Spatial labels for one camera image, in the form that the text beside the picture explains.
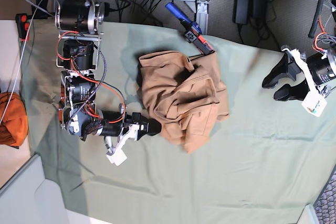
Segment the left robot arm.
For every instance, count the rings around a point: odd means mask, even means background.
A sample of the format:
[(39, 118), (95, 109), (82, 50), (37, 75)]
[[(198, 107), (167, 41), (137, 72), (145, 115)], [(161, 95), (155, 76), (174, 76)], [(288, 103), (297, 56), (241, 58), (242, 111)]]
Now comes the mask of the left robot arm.
[[(325, 25), (322, 23), (322, 8), (326, 4), (330, 9), (329, 19)], [(316, 11), (308, 32), (308, 38), (313, 39), (312, 49), (315, 54), (306, 56), (301, 54), (299, 60), (307, 64), (308, 73), (304, 73), (299, 67), (298, 61), (293, 57), (290, 49), (282, 49), (285, 53), (280, 61), (272, 68), (271, 72), (262, 82), (263, 88), (274, 88), (280, 79), (289, 78), (296, 81), (297, 75), (303, 73), (305, 79), (295, 85), (283, 85), (274, 93), (275, 101), (298, 100), (303, 101), (308, 98), (309, 92), (313, 90), (326, 98), (335, 87), (327, 85), (328, 82), (335, 80), (335, 27), (334, 34), (327, 32), (326, 27), (331, 17), (335, 21), (335, 0), (317, 0)]]

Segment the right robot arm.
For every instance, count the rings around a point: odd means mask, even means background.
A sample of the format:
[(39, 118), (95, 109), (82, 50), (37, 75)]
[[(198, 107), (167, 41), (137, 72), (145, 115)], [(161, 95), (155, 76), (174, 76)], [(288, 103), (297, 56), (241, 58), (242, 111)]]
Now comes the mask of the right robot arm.
[(61, 68), (60, 127), (82, 140), (90, 134), (135, 140), (157, 135), (161, 124), (140, 113), (127, 114), (124, 97), (118, 111), (96, 107), (100, 87), (114, 90), (104, 78), (95, 78), (98, 63), (106, 60), (101, 51), (101, 28), (110, 12), (110, 5), (99, 0), (56, 0), (55, 26), (59, 31), (56, 65)]

